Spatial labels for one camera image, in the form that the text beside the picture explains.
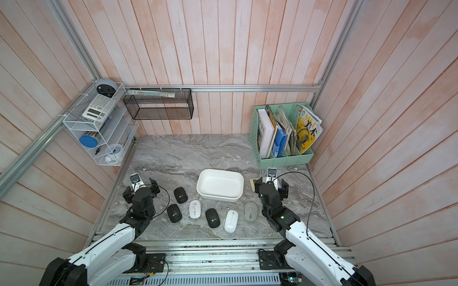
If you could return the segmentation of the white grey mouse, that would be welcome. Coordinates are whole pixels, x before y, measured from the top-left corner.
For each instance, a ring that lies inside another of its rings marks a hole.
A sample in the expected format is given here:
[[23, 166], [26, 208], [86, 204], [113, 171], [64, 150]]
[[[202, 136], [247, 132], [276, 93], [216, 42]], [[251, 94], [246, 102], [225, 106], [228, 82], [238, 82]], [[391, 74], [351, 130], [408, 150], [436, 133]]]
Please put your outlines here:
[[254, 222], [258, 216], [258, 206], [254, 202], [247, 202], [244, 211], [245, 219], [248, 222]]

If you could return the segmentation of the black logo mouse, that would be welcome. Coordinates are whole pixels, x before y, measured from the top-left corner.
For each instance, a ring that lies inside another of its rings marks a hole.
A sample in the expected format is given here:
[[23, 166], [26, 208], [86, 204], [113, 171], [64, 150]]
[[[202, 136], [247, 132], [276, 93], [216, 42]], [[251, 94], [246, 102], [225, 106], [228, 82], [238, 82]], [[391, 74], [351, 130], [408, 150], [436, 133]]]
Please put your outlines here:
[[172, 223], [177, 223], [182, 219], [182, 214], [177, 204], [169, 205], [167, 208], [167, 214], [168, 214], [169, 220]]

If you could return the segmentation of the white slim mouse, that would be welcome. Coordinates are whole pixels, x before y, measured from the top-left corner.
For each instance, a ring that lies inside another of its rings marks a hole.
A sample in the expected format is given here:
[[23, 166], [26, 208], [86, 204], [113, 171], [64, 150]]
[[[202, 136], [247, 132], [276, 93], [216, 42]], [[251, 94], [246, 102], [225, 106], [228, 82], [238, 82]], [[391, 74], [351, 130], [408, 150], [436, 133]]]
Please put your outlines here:
[[235, 210], [229, 210], [224, 221], [224, 230], [230, 234], [234, 233], [237, 228], [239, 214]]

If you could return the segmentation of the white plastic storage box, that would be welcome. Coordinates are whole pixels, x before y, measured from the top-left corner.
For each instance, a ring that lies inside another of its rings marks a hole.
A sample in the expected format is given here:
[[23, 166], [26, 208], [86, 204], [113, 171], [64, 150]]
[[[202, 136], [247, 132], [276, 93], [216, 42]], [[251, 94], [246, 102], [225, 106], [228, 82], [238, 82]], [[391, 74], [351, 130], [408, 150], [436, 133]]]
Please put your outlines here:
[[217, 169], [203, 170], [196, 186], [204, 199], [238, 201], [244, 190], [244, 177], [238, 172]]

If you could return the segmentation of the black ribbed mouse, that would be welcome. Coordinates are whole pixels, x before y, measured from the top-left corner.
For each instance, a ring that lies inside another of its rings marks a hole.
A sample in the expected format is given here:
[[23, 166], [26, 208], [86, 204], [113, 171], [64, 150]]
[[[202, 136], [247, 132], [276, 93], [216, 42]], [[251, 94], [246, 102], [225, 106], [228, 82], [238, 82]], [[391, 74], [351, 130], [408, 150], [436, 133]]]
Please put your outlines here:
[[221, 221], [217, 211], [214, 208], [210, 208], [205, 212], [206, 220], [210, 228], [217, 228], [220, 226]]

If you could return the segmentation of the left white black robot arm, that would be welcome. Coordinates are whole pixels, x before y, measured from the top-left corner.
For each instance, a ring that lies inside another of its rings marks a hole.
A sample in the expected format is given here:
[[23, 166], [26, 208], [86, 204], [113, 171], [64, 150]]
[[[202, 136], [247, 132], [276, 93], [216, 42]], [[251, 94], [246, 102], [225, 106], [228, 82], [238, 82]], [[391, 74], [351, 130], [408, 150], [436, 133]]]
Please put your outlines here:
[[146, 248], [134, 243], [149, 226], [156, 211], [153, 200], [160, 193], [157, 182], [145, 184], [139, 174], [123, 197], [130, 208], [105, 236], [67, 259], [56, 258], [46, 268], [41, 286], [105, 286], [124, 272], [149, 267]]

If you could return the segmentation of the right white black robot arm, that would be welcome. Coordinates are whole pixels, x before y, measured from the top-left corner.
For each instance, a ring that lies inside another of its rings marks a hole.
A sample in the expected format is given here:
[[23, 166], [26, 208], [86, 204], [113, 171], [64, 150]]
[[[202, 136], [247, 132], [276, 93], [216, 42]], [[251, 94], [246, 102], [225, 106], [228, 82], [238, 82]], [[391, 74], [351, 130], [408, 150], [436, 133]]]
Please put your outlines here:
[[284, 192], [273, 181], [255, 183], [262, 215], [283, 240], [274, 247], [276, 263], [303, 274], [317, 286], [374, 286], [373, 274], [337, 255], [309, 230], [298, 215], [285, 207]]

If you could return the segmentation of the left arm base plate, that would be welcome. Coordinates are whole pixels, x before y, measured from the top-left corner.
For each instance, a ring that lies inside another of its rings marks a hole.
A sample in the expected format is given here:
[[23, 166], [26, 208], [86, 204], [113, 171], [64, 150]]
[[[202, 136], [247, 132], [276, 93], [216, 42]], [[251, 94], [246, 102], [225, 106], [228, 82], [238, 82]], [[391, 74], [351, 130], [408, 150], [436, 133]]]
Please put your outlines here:
[[164, 253], [147, 253], [140, 256], [140, 264], [135, 271], [138, 273], [152, 272], [162, 273], [165, 267], [166, 254]]

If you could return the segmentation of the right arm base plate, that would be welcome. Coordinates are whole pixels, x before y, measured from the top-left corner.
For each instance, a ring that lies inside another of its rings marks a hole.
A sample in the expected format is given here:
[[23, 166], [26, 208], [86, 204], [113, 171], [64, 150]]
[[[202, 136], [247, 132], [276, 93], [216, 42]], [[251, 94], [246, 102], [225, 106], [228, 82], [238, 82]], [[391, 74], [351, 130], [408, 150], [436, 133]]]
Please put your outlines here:
[[275, 251], [259, 249], [258, 260], [261, 270], [281, 270], [291, 268], [285, 261], [280, 260], [280, 257]]

